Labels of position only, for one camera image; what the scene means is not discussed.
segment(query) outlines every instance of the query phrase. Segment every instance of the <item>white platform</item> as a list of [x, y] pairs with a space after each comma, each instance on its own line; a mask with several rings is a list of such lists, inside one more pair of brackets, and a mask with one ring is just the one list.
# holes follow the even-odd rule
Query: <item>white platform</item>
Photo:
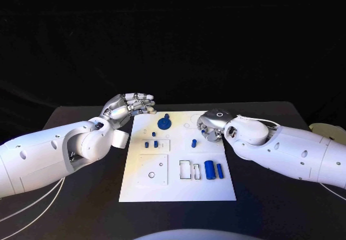
[[[169, 114], [172, 127], [162, 130], [157, 121]], [[159, 112], [134, 117], [126, 160], [120, 202], [235, 201], [229, 166], [222, 141], [209, 142], [196, 122], [205, 111]], [[190, 179], [180, 179], [180, 161], [190, 163]], [[212, 160], [216, 179], [206, 179], [205, 161]], [[201, 180], [193, 164], [199, 164]], [[222, 166], [219, 178], [216, 164]]]

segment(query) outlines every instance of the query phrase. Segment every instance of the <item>cable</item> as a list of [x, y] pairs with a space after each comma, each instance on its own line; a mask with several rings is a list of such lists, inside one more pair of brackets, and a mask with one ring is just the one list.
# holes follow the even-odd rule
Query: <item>cable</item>
[[48, 195], [49, 193], [56, 189], [59, 183], [62, 182], [64, 179], [59, 180], [59, 182], [56, 183], [56, 185], [53, 186], [53, 188], [51, 189], [51, 191], [28, 206], [25, 207], [22, 210], [19, 210], [17, 212], [15, 212], [12, 215], [9, 215], [7, 217], [4, 217], [3, 219], [0, 219], [0, 222], [6, 219], [9, 219], [10, 217], [13, 217], [15, 215], [17, 215], [19, 213], [22, 213], [29, 207], [32, 207]]
[[323, 183], [320, 183], [320, 185], [339, 197], [342, 198], [345, 201], [346, 201], [346, 198], [343, 196], [340, 196], [336, 192], [333, 192], [326, 186]]
[[270, 120], [265, 120], [265, 119], [260, 119], [260, 118], [252, 118], [252, 117], [247, 117], [247, 116], [242, 116], [242, 115], [237, 115], [239, 118], [242, 119], [250, 119], [250, 120], [258, 120], [258, 121], [264, 121], [264, 122], [270, 122], [273, 124], [275, 124], [278, 127], [281, 126], [280, 124], [277, 124], [274, 121], [270, 121]]
[[40, 213], [40, 215], [33, 219], [33, 221], [32, 221], [20, 230], [17, 230], [12, 235], [6, 236], [6, 237], [2, 238], [0, 240], [4, 240], [4, 239], [7, 239], [7, 238], [10, 238], [12, 236], [15, 236], [15, 235], [16, 235], [20, 231], [23, 231], [23, 230], [35, 223], [35, 221], [40, 218], [40, 216], [42, 216], [43, 213], [48, 211], [51, 205], [53, 204], [53, 202], [55, 202], [55, 200], [56, 200], [56, 197], [58, 197], [58, 195], [59, 195], [59, 193], [61, 193], [61, 190], [62, 190], [62, 187], [64, 187], [64, 182], [65, 182], [65, 177], [62, 178], [62, 183], [61, 183], [61, 186], [59, 186], [59, 190], [58, 190], [58, 192], [56, 192], [56, 194], [55, 194], [55, 197], [53, 197], [53, 199], [52, 199], [52, 202], [49, 203], [46, 209], [43, 210], [43, 212]]

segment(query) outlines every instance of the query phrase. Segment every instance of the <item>small blue part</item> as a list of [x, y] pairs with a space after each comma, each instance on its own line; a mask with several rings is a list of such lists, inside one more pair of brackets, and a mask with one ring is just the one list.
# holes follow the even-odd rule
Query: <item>small blue part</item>
[[196, 147], [196, 145], [198, 145], [198, 140], [196, 140], [196, 139], [193, 139], [193, 140], [192, 140], [192, 145], [190, 145], [190, 146], [195, 148], [195, 147]]
[[172, 127], [170, 115], [166, 113], [164, 117], [157, 122], [157, 127], [162, 130], [167, 130]]
[[216, 178], [215, 174], [215, 163], [212, 160], [203, 162], [205, 167], [205, 175], [208, 180], [213, 180]]
[[222, 179], [224, 173], [222, 173], [222, 165], [219, 163], [216, 164], [216, 168], [218, 168], [218, 177]]

